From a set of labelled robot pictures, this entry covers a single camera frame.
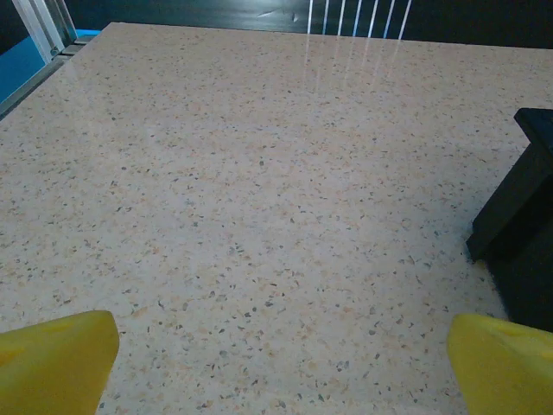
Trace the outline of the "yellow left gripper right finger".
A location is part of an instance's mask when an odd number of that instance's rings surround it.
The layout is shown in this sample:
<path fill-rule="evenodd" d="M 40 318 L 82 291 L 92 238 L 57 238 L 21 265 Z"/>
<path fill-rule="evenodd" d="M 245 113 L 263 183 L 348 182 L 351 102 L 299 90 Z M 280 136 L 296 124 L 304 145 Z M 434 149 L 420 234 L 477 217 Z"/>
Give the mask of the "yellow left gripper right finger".
<path fill-rule="evenodd" d="M 447 348 L 468 413 L 552 413 L 550 332 L 459 314 L 451 323 Z"/>

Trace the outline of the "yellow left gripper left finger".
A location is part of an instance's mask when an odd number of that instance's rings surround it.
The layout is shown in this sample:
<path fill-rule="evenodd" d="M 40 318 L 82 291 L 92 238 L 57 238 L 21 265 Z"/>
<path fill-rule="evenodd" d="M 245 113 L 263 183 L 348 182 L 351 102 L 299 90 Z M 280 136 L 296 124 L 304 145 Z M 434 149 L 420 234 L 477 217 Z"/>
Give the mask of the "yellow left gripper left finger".
<path fill-rule="evenodd" d="M 2 333 L 1 413 L 94 414 L 118 348 L 107 310 Z"/>

